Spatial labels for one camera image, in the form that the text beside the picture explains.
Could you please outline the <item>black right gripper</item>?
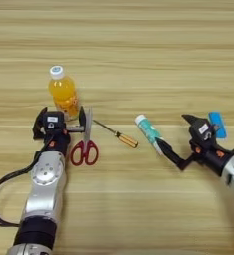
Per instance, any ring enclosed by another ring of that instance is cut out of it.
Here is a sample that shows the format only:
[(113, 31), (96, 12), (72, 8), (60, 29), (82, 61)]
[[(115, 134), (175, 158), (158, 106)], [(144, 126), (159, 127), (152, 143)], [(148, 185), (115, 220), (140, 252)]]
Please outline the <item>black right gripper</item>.
[[(201, 118), (187, 114), (184, 114), (182, 117), (192, 127), (199, 128), (201, 126)], [(197, 163), (212, 169), (218, 176), (221, 176), (224, 167), (234, 156), (234, 150), (227, 150), (218, 145), (216, 141), (198, 143), (192, 139), (189, 142), (192, 155), (188, 159), (182, 159), (173, 151), (169, 143), (158, 137), (155, 140), (162, 153), (181, 170), (184, 170), (192, 161), (196, 161)]]

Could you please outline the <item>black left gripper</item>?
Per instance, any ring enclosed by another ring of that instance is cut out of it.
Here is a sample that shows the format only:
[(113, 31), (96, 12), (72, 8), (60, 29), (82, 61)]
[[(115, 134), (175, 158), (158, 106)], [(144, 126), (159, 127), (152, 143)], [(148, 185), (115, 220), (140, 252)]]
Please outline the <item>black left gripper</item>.
[(71, 132), (85, 132), (86, 130), (86, 114), (83, 106), (79, 110), (79, 127), (44, 127), (45, 134), (41, 132), (43, 127), (43, 116), (47, 112), (47, 107), (41, 109), (38, 113), (32, 131), (33, 139), (44, 139), (42, 151), (57, 151), (66, 153), (71, 142)]

